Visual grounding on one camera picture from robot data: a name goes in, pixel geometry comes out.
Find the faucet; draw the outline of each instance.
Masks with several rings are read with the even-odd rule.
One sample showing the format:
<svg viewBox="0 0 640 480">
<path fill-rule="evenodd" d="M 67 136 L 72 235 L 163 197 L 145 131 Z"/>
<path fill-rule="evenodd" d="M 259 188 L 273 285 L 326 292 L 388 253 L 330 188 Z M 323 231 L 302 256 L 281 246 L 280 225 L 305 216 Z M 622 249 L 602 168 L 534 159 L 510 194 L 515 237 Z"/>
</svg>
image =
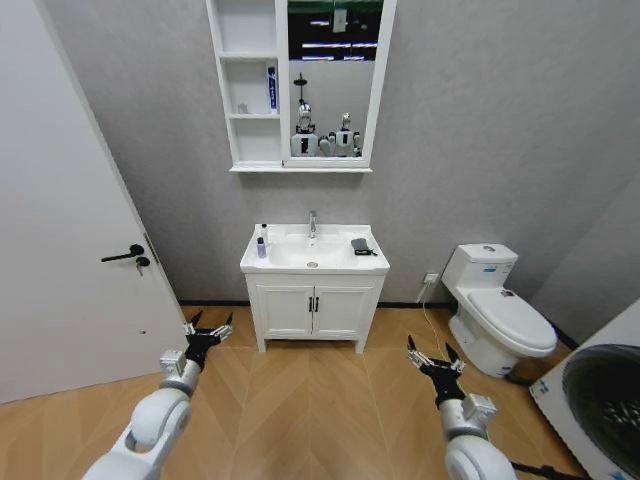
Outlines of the faucet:
<svg viewBox="0 0 640 480">
<path fill-rule="evenodd" d="M 315 210 L 309 212 L 309 238 L 316 238 L 317 214 Z"/>
</svg>

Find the toilet seat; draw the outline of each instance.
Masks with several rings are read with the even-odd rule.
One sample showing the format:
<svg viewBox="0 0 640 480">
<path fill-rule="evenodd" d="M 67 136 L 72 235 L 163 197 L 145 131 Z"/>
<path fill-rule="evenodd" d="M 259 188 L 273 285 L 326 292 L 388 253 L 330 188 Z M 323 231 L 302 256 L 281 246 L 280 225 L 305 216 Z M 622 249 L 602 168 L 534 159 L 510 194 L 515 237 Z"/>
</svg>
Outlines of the toilet seat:
<svg viewBox="0 0 640 480">
<path fill-rule="evenodd" d="M 468 299 L 489 326 L 511 341 L 536 350 L 554 348 L 553 327 L 515 293 L 503 288 L 480 289 L 470 292 Z"/>
</svg>

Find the herringbone floor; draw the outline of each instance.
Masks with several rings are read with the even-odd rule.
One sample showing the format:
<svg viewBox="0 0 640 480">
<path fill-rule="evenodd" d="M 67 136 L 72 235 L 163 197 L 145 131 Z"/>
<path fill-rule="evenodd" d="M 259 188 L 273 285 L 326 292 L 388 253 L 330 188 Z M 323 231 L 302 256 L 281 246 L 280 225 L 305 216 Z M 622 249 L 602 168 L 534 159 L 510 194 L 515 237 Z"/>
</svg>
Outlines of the herringbone floor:
<svg viewBox="0 0 640 480">
<path fill-rule="evenodd" d="M 189 317 L 198 308 L 187 307 Z M 405 359 L 407 333 L 437 355 L 420 310 L 379 309 L 364 355 L 341 342 L 270 342 L 258 353 L 248 308 L 205 308 L 203 325 L 234 311 L 230 340 L 210 352 L 194 414 L 163 479 L 446 480 L 434 391 Z M 451 338 L 445 310 L 428 315 Z M 566 354 L 526 367 L 541 373 Z M 4 479 L 79 478 L 152 392 L 157 375 L 0 406 Z M 581 473 L 526 389 L 468 366 L 461 384 L 491 396 L 493 442 L 517 462 Z M 521 479 L 537 477 L 521 475 Z"/>
</svg>

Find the gray wall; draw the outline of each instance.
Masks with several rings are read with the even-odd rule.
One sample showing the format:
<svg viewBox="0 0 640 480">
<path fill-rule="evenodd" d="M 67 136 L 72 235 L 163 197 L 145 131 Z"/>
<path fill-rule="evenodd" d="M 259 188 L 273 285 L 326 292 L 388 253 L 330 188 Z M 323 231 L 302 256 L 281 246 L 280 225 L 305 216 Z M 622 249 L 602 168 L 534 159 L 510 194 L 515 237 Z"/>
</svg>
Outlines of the gray wall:
<svg viewBox="0 0 640 480">
<path fill-rule="evenodd" d="M 532 298 L 582 342 L 640 297 L 640 173 Z"/>
<path fill-rule="evenodd" d="M 485 241 L 521 254 L 530 299 L 639 168 L 635 0 L 400 0 L 369 175 L 227 173 L 202 0 L 45 3 L 182 299 L 247 298 L 252 224 L 312 208 L 372 224 L 383 300 Z"/>
</svg>

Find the mirror cabinet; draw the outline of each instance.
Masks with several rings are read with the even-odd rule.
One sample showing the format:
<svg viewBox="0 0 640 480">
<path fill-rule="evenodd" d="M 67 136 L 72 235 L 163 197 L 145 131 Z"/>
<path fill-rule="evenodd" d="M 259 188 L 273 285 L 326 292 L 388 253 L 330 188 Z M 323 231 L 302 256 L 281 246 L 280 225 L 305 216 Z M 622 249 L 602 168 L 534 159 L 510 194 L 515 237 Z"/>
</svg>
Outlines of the mirror cabinet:
<svg viewBox="0 0 640 480">
<path fill-rule="evenodd" d="M 207 0 L 234 172 L 368 172 L 396 0 Z"/>
</svg>

